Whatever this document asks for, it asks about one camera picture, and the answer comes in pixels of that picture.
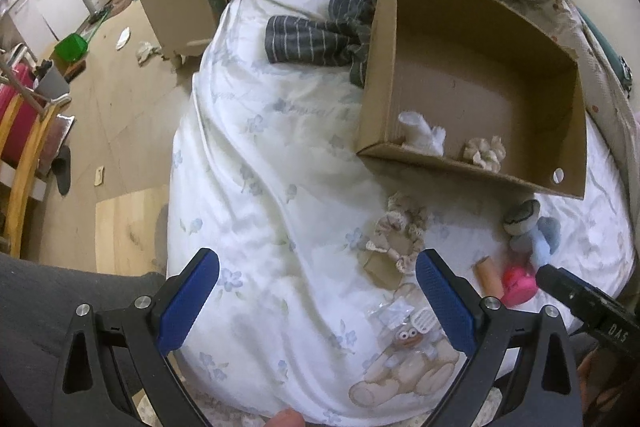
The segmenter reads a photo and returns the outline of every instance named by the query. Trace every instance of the striped cloth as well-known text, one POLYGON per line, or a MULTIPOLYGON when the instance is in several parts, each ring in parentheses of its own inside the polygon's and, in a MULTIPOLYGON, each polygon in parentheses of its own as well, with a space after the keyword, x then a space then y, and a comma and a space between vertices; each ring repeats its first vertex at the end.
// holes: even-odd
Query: striped cloth
POLYGON ((267 22, 264 48, 271 64, 302 62, 316 66, 351 65, 350 80, 364 87, 372 0, 329 0, 330 20, 316 22, 276 15, 267 22))

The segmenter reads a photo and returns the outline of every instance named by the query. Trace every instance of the cardboard box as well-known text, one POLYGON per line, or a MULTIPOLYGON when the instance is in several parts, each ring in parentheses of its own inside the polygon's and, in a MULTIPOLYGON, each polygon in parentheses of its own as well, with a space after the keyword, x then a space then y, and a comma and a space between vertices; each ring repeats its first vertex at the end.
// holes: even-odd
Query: cardboard box
POLYGON ((497 0, 378 0, 356 149, 581 199, 586 121, 577 64, 497 0), (446 129, 444 157, 402 148, 398 115, 406 110, 446 129), (469 139, 496 135, 507 151, 499 173, 462 161, 469 139))

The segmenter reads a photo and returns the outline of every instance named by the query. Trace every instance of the paper scrap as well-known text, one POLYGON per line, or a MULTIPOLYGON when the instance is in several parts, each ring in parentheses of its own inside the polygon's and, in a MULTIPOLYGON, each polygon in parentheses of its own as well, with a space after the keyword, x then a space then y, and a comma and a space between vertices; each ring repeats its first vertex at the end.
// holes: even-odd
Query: paper scrap
POLYGON ((104 165, 100 165, 95 169, 94 187, 99 187, 104 181, 104 165))
POLYGON ((131 29, 127 26, 122 30, 120 34, 120 38, 118 38, 118 43, 116 44, 116 50, 120 50, 124 47, 124 45, 129 42, 129 37, 131 36, 131 29))
POLYGON ((162 55, 162 49, 160 46, 153 46, 151 42, 140 42, 138 50, 136 51, 136 58, 138 65, 142 66, 153 55, 162 55))

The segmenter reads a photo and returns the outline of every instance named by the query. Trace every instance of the blue gripper pad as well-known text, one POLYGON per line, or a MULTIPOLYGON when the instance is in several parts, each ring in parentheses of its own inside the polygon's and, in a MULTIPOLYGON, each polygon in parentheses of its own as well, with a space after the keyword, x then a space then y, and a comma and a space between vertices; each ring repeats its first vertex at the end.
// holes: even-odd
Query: blue gripper pad
POLYGON ((220 261, 207 250, 160 318, 156 346, 163 357, 178 349, 191 330, 220 275, 220 261))
POLYGON ((415 276, 451 346, 471 358, 477 346, 473 317, 426 251, 418 254, 415 276))

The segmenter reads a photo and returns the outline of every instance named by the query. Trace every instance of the wooden chair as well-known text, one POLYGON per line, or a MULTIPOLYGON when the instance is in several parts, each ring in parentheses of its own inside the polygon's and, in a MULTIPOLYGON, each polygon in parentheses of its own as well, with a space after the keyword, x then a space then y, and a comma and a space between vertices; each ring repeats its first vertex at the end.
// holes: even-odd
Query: wooden chair
POLYGON ((42 107, 36 102, 34 94, 15 78, 14 72, 1 58, 0 70, 4 75, 2 79, 16 90, 2 116, 2 120, 0 120, 0 151, 4 149, 11 127, 18 115, 20 106, 24 102, 29 103, 39 116, 31 127, 20 161, 15 169, 15 177, 9 198, 0 201, 0 208, 5 215, 4 227, 0 237, 0 250, 9 253, 12 257, 20 257, 24 217, 27 210, 27 201, 35 181, 38 159, 49 134, 51 124, 60 112, 61 106, 68 102, 70 97, 67 96, 62 100, 49 100, 45 107, 42 107))

